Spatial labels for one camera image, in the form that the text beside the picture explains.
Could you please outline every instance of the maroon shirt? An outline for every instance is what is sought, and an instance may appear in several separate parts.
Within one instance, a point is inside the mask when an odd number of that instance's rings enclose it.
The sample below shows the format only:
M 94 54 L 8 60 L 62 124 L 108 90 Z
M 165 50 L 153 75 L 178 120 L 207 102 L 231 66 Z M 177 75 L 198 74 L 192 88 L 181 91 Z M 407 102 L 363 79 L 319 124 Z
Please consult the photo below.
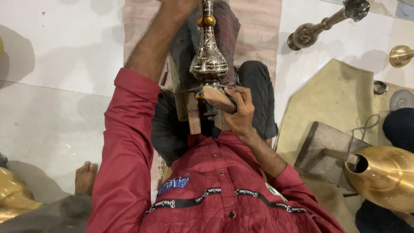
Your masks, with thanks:
M 87 232 L 344 232 L 290 165 L 266 182 L 230 131 L 190 136 L 189 151 L 151 205 L 151 119 L 160 87 L 125 68 L 115 86 Z

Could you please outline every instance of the engraved metal vase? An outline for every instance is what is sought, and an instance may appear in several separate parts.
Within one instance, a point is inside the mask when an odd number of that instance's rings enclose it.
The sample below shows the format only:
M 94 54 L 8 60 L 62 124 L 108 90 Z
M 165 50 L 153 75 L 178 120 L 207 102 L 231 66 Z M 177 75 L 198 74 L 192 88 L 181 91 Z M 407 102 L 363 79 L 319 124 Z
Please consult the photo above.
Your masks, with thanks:
M 289 35 L 287 45 L 293 51 L 309 48 L 316 43 L 319 34 L 329 30 L 333 25 L 348 18 L 358 22 L 363 19 L 369 11 L 368 0 L 344 0 L 344 8 L 333 16 L 322 19 L 319 24 L 302 24 L 296 31 Z
M 392 146 L 372 146 L 345 162 L 345 174 L 369 201 L 387 209 L 414 212 L 414 154 Z
M 229 66 L 214 39 L 213 26 L 216 24 L 216 19 L 213 16 L 213 0 L 202 0 L 200 15 L 198 20 L 201 29 L 200 46 L 191 62 L 190 72 L 201 81 L 202 87 L 218 85 L 226 76 Z M 202 89 L 196 96 L 203 97 Z

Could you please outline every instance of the shirt button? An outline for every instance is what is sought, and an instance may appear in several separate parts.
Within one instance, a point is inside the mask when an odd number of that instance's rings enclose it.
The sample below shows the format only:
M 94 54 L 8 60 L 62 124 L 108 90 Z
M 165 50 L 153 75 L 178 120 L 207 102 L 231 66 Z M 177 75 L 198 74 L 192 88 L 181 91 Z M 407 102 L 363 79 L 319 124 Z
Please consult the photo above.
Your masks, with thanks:
M 230 212 L 229 217 L 234 219 L 236 217 L 236 213 L 234 211 Z

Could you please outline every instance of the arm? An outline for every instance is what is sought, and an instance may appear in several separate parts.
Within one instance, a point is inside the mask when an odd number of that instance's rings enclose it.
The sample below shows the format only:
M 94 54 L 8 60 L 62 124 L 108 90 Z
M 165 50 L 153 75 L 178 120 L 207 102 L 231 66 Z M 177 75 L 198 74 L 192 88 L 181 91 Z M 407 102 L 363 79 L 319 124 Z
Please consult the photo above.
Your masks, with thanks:
M 137 232 L 150 207 L 151 120 L 171 40 L 196 0 L 166 0 L 115 79 L 86 232 Z
M 252 127 L 254 106 L 250 89 L 236 87 L 225 89 L 237 104 L 237 113 L 224 113 L 227 124 L 244 142 L 256 157 L 265 172 L 267 180 L 288 201 L 296 201 L 313 217 L 322 232 L 344 232 L 339 223 L 319 204 L 294 168 L 287 164 L 272 148 L 263 141 Z

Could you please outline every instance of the hand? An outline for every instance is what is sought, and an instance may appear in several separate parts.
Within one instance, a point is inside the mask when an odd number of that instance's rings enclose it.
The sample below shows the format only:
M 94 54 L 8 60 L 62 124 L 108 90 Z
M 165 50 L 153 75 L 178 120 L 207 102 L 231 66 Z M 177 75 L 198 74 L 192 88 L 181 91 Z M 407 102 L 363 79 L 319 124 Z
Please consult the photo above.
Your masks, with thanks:
M 179 18 L 187 19 L 188 15 L 201 4 L 201 0 L 161 0 L 161 10 L 171 12 Z
M 252 93 L 249 88 L 237 86 L 234 89 L 224 89 L 237 105 L 237 113 L 229 114 L 224 112 L 224 120 L 231 128 L 231 131 L 242 141 L 247 140 L 256 129 L 252 126 L 255 107 L 252 103 Z

